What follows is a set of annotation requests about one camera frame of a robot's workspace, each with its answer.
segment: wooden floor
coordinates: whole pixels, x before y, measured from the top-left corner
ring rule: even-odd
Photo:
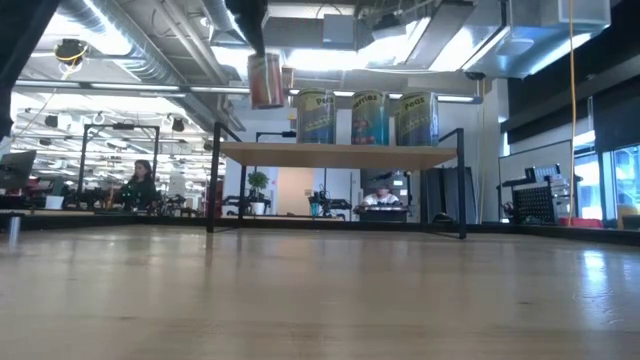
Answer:
[[[640,359],[640,252],[131,226],[0,245],[0,359]]]

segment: person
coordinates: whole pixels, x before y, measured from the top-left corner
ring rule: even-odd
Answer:
[[[389,192],[389,189],[377,189],[375,193],[369,194],[362,199],[362,205],[399,205],[400,199]]]
[[[155,206],[158,200],[155,181],[152,177],[151,164],[147,160],[136,160],[135,172],[131,180],[122,189],[123,194],[127,194],[125,209],[136,208],[138,210]]]

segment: window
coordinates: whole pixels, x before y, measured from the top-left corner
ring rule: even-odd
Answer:
[[[600,206],[600,168],[596,154],[576,158],[575,173],[582,178],[578,183],[578,207],[580,217],[602,220]]]
[[[613,153],[617,205],[640,205],[640,146]]]

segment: potted plant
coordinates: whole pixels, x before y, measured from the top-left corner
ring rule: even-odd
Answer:
[[[257,202],[251,203],[251,211],[254,215],[263,215],[264,214],[264,202],[261,202],[262,196],[260,196],[260,190],[264,190],[267,188],[267,184],[269,184],[269,178],[264,173],[260,171],[253,172],[248,176],[248,182],[251,186],[251,190],[256,194]]]

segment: hanging can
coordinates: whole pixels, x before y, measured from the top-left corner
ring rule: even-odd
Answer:
[[[389,145],[389,97],[380,91],[353,95],[351,144]]]
[[[336,143],[336,96],[332,91],[304,89],[298,94],[298,143]]]
[[[400,98],[396,119],[399,146],[438,145],[438,103],[434,93],[411,93]]]
[[[247,72],[252,109],[272,109],[284,106],[280,55],[250,55]]]

